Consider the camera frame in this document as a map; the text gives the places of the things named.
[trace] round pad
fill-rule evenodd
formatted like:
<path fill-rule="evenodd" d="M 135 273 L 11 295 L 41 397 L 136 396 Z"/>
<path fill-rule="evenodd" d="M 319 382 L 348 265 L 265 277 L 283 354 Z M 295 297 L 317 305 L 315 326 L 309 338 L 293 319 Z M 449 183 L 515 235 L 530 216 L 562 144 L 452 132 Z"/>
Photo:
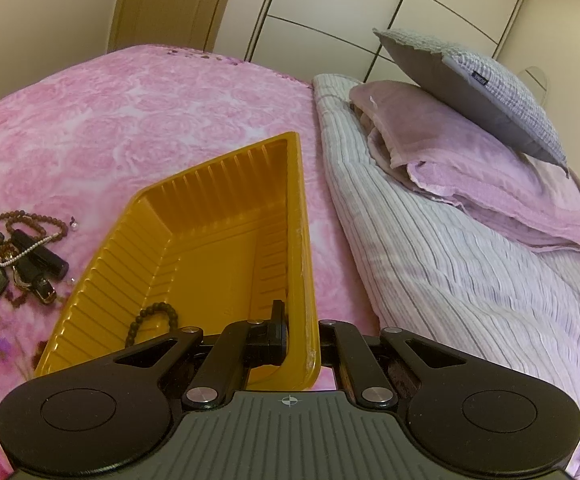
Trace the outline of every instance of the round pad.
<path fill-rule="evenodd" d="M 147 370 L 77 368 L 22 384 L 1 402 L 0 443 L 20 468 L 97 474 L 140 459 L 167 433 L 169 403 Z"/>
<path fill-rule="evenodd" d="M 90 388 L 59 392 L 41 407 L 45 422 L 64 431 L 93 430 L 110 420 L 115 411 L 114 398 Z"/>
<path fill-rule="evenodd" d="M 483 430 L 514 433 L 534 422 L 536 408 L 529 399 L 514 392 L 490 390 L 465 399 L 464 415 Z"/>

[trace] pink floral bedspread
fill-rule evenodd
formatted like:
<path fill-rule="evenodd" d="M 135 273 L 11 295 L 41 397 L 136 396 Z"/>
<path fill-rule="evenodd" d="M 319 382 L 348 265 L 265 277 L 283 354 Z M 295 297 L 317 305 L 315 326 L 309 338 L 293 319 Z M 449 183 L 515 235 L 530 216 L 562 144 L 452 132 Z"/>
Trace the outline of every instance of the pink floral bedspread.
<path fill-rule="evenodd" d="M 288 130 L 301 136 L 319 316 L 375 333 L 327 188 L 308 84 L 226 57 L 136 46 L 0 101 L 0 212 L 73 216 L 79 225 L 51 247 L 70 263 L 54 305 L 28 299 L 15 308 L 0 298 L 0 401 L 32 377 L 71 278 L 84 271 L 136 191 Z M 9 472 L 0 449 L 0 480 Z"/>

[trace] bed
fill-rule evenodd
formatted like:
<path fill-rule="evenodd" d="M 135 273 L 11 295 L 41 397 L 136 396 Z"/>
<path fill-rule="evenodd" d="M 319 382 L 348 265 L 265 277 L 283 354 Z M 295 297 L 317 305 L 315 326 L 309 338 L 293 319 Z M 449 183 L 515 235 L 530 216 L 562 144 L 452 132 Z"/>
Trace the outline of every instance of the bed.
<path fill-rule="evenodd" d="M 319 317 L 377 333 L 327 189 L 309 84 L 226 57 L 136 46 L 0 101 L 0 212 L 78 223 L 52 246 L 70 263 L 52 306 L 0 298 L 0 401 L 32 377 L 61 303 L 134 192 L 289 130 L 301 137 Z M 317 387 L 330 384 L 326 375 Z M 0 450 L 0 480 L 9 472 Z"/>
<path fill-rule="evenodd" d="M 314 79 L 331 195 L 381 326 L 538 377 L 580 409 L 580 253 L 532 253 L 385 173 L 349 95 Z M 580 443 L 568 472 L 580 479 Z"/>
<path fill-rule="evenodd" d="M 373 276 L 371 264 L 377 262 L 368 257 L 373 254 L 368 248 L 385 238 L 372 238 L 359 220 L 370 218 L 381 200 L 387 196 L 400 200 L 401 222 L 394 224 L 399 228 L 393 226 L 382 236 L 408 256 L 421 252 L 416 244 L 426 247 L 426 237 L 435 230 L 435 214 L 436 221 L 442 216 L 429 201 L 390 184 L 369 160 L 346 101 L 347 92 L 358 82 L 337 76 L 324 76 L 317 82 L 315 102 L 310 84 L 253 64 L 193 50 L 138 46 L 70 68 L 0 101 L 0 212 L 23 208 L 65 221 L 74 217 L 78 224 L 77 230 L 52 246 L 71 266 L 67 278 L 57 285 L 59 299 L 53 306 L 28 300 L 15 308 L 5 296 L 0 299 L 0 401 L 31 378 L 61 303 L 135 191 L 214 156 L 295 130 L 303 152 L 320 318 L 346 320 L 368 334 L 377 333 L 379 321 L 383 326 L 404 326 L 471 354 L 552 379 L 580 405 L 580 375 L 568 379 L 572 361 L 567 360 L 568 352 L 580 356 L 580 332 L 577 336 L 570 329 L 562 330 L 570 340 L 560 352 L 558 340 L 542 330 L 548 310 L 532 311 L 535 304 L 531 304 L 511 316 L 522 336 L 513 337 L 509 349 L 501 349 L 487 341 L 493 319 L 489 305 L 481 311 L 470 310 L 466 301 L 464 313 L 453 303 L 460 297 L 461 283 L 446 294 L 448 310 L 430 308 L 434 294 L 443 290 L 429 287 L 429 277 L 441 270 L 438 262 L 423 258 L 417 263 L 416 258 L 403 256 L 401 267 Z M 370 179 L 363 185 L 378 186 L 381 192 L 365 193 L 365 202 L 350 194 L 337 171 L 348 172 L 351 167 Z M 455 229 L 448 230 L 449 240 L 461 240 L 456 238 L 461 232 L 475 229 L 481 229 L 486 238 L 491 235 L 457 210 L 446 207 L 444 213 L 454 215 Z M 505 250 L 512 261 L 530 265 L 524 262 L 527 251 L 509 242 Z M 563 259 L 552 257 L 550 262 L 550 258 L 545 264 L 550 272 L 558 274 L 567 267 Z M 448 276 L 451 258 L 446 264 L 446 272 L 436 274 L 439 279 Z M 479 259 L 473 264 L 473 272 L 478 272 Z M 412 278 L 413 270 L 421 270 L 417 279 Z M 382 287 L 401 283 L 402 277 L 407 285 L 396 288 L 393 296 L 381 296 Z M 481 278 L 486 282 L 488 276 Z M 580 299 L 580 276 L 561 281 L 558 293 Z M 550 298 L 545 298 L 542 308 L 548 308 Z M 409 308 L 408 301 L 420 311 Z M 416 312 L 423 312 L 419 319 Z M 580 310 L 558 321 L 580 328 Z M 502 341 L 497 342 L 505 346 L 505 336 L 511 332 L 499 335 Z M 519 346 L 525 353 L 516 352 Z M 551 355 L 558 359 L 552 362 Z M 537 362 L 542 358 L 549 363 Z M 545 376 L 548 365 L 552 365 L 553 377 Z M 316 387 L 330 385 L 331 378 L 324 375 Z M 9 471 L 0 450 L 0 480 Z M 569 471 L 580 478 L 580 447 Z"/>

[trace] brown bead bracelet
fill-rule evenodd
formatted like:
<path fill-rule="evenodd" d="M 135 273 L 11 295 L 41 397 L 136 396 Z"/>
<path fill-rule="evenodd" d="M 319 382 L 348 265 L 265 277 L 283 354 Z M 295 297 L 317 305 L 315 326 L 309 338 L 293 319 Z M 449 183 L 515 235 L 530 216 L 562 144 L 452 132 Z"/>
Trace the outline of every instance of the brown bead bracelet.
<path fill-rule="evenodd" d="M 174 310 L 172 305 L 163 302 L 155 303 L 151 306 L 141 309 L 141 311 L 138 313 L 138 316 L 131 323 L 130 329 L 128 330 L 128 336 L 125 339 L 125 348 L 128 348 L 134 344 L 138 329 L 140 329 L 143 321 L 147 317 L 153 316 L 153 314 L 156 314 L 157 312 L 165 312 L 167 314 L 170 332 L 179 328 L 179 314 L 177 314 L 177 311 Z"/>
<path fill-rule="evenodd" d="M 38 242 L 47 236 L 47 231 L 41 226 L 41 222 L 46 224 L 52 224 L 60 229 L 60 233 L 54 237 L 55 242 L 61 240 L 61 238 L 65 238 L 68 234 L 68 225 L 57 218 L 52 218 L 51 216 L 37 215 L 35 213 L 26 213 L 23 210 L 14 210 L 8 211 L 6 213 L 1 213 L 0 222 L 3 220 L 6 221 L 6 229 L 10 234 L 12 234 L 12 231 L 14 230 L 12 226 L 17 223 L 23 223 L 28 227 L 34 229 L 39 234 L 36 237 L 32 237 L 32 239 L 35 242 Z M 5 236 L 3 235 L 3 233 L 0 232 L 0 253 L 2 252 L 2 250 L 6 250 L 5 247 L 6 244 L 7 242 L 5 240 Z"/>

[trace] gray pillow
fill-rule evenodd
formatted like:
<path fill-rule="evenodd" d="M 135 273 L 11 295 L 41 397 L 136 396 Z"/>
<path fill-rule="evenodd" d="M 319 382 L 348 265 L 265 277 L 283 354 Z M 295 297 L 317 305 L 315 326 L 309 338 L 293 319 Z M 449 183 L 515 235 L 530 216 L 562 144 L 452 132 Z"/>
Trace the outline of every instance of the gray pillow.
<path fill-rule="evenodd" d="M 374 29 L 394 62 L 424 90 L 518 152 L 561 166 L 566 155 L 545 111 L 492 58 L 404 29 Z"/>

